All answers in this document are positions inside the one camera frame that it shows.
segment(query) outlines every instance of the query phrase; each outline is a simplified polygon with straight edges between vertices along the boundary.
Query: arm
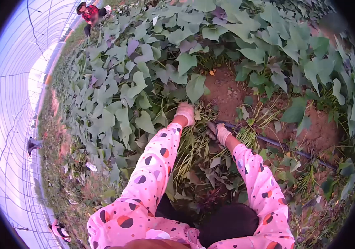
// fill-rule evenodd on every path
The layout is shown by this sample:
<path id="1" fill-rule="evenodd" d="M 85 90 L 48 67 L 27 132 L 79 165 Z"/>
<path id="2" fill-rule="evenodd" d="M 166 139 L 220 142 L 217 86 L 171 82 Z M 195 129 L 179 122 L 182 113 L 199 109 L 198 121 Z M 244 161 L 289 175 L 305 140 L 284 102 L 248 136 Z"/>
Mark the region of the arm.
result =
<path id="1" fill-rule="evenodd" d="M 226 146 L 246 184 L 250 207 L 259 217 L 259 226 L 251 242 L 255 247 L 278 243 L 282 248 L 292 248 L 294 237 L 287 221 L 287 202 L 270 169 L 262 164 L 260 155 L 254 155 L 232 135 L 227 137 Z"/>
<path id="2" fill-rule="evenodd" d="M 192 124 L 177 115 L 170 125 L 157 132 L 140 156 L 121 197 L 89 218 L 87 228 L 92 248 L 123 246 L 131 240 L 144 239 L 158 223 L 156 219 L 163 219 L 154 215 L 166 190 L 180 135 L 187 123 Z"/>

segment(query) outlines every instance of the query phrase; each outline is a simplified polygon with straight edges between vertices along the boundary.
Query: farm worker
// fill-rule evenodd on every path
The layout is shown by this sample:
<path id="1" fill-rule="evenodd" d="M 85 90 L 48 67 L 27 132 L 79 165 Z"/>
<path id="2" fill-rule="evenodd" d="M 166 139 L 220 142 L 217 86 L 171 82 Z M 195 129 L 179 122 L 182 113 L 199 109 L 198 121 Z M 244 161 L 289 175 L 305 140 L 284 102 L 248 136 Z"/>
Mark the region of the farm worker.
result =
<path id="1" fill-rule="evenodd" d="M 29 137 L 29 140 L 27 142 L 27 150 L 28 150 L 28 155 L 29 157 L 31 156 L 31 152 L 34 149 L 40 149 L 43 146 L 43 140 L 36 140 L 32 137 Z"/>
<path id="2" fill-rule="evenodd" d="M 58 236 L 62 238 L 65 242 L 70 242 L 70 236 L 69 234 L 65 231 L 65 228 L 63 225 L 58 224 L 58 220 L 55 219 L 53 224 L 49 224 L 49 229 L 53 232 L 55 236 Z"/>
<path id="3" fill-rule="evenodd" d="M 90 35 L 90 27 L 95 25 L 99 16 L 105 16 L 107 11 L 105 8 L 97 8 L 94 5 L 86 6 L 85 2 L 81 2 L 76 8 L 78 15 L 82 15 L 83 19 L 87 22 L 87 25 L 83 28 L 85 35 Z"/>
<path id="4" fill-rule="evenodd" d="M 121 197 L 89 218 L 87 229 L 93 249 L 151 248 L 149 243 L 153 248 L 294 247 L 280 186 L 262 164 L 262 157 L 241 144 L 224 124 L 210 128 L 215 134 L 218 130 L 217 139 L 232 154 L 247 187 L 249 207 L 223 206 L 200 229 L 156 214 L 173 171 L 182 129 L 194 123 L 194 108 L 180 103 L 172 123 L 157 132 L 145 147 Z"/>

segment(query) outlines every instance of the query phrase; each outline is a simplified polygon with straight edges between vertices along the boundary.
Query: dry leaf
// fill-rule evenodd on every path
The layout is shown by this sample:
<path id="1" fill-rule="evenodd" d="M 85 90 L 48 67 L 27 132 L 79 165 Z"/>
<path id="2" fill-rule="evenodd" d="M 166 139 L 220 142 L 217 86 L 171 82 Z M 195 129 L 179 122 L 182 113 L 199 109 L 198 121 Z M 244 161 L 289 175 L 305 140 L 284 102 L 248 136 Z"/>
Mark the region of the dry leaf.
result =
<path id="1" fill-rule="evenodd" d="M 194 113 L 195 120 L 201 120 L 200 110 L 196 110 Z"/>

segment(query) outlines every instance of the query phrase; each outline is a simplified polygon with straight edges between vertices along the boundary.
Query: black pants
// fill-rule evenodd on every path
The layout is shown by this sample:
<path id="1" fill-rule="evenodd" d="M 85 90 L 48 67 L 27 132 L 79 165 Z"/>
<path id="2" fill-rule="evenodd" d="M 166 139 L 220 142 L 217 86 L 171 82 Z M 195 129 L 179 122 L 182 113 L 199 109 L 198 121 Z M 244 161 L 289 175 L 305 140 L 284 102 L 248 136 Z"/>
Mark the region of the black pants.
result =
<path id="1" fill-rule="evenodd" d="M 155 212 L 155 217 L 164 217 L 194 227 L 190 217 L 176 211 L 164 194 Z M 245 204 L 236 203 L 221 207 L 200 226 L 199 240 L 205 248 L 225 239 L 254 235 L 259 225 L 256 212 Z"/>
<path id="2" fill-rule="evenodd" d="M 105 14 L 107 14 L 107 11 L 105 10 L 105 8 L 101 8 L 100 11 L 98 12 L 98 16 L 99 16 L 99 17 L 103 17 L 103 16 L 105 16 Z M 90 35 L 90 27 L 91 27 L 91 25 L 90 25 L 90 24 L 87 24 L 87 25 L 83 28 L 83 30 L 84 30 L 86 36 L 89 36 L 89 35 Z"/>

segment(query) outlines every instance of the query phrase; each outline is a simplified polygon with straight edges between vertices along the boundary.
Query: wire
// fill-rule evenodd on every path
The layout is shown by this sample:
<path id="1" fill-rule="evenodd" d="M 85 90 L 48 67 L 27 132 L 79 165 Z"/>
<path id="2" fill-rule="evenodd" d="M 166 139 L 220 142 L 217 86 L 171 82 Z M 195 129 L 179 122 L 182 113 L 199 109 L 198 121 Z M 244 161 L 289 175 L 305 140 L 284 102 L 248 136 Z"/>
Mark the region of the wire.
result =
<path id="1" fill-rule="evenodd" d="M 35 28 L 33 27 L 33 24 L 32 24 L 31 14 L 30 14 L 30 12 L 29 12 L 28 2 L 29 2 L 29 0 L 27 0 L 27 11 L 28 11 L 28 16 L 29 16 L 29 22 L 31 23 L 31 26 L 32 26 L 33 36 L 34 36 L 35 39 L 36 39 L 35 43 L 36 43 L 37 47 L 39 48 L 40 52 L 42 52 L 42 55 L 43 55 L 42 49 L 40 48 L 39 44 L 37 44 L 37 37 L 36 37 L 36 35 L 35 35 Z"/>

